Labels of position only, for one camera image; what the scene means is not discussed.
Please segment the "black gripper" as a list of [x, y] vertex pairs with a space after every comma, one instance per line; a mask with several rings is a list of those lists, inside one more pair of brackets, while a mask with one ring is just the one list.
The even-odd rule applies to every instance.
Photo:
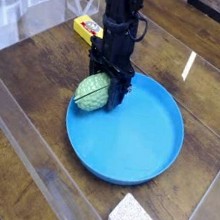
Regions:
[[134, 69], [130, 63], [131, 54], [138, 42], [138, 20], [115, 22], [108, 16], [103, 16], [103, 38], [95, 35], [90, 51], [89, 75], [104, 72], [111, 79], [107, 110], [111, 111], [123, 102], [130, 91]]

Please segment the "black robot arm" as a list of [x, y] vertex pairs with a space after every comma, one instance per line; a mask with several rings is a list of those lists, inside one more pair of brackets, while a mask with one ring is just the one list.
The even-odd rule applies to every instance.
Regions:
[[104, 72], [110, 78], [107, 110], [110, 111], [123, 102], [131, 87], [134, 69], [130, 62], [135, 44], [143, 39], [137, 37], [139, 22], [144, 19], [139, 10], [144, 0], [105, 0], [103, 38], [93, 35], [89, 73]]

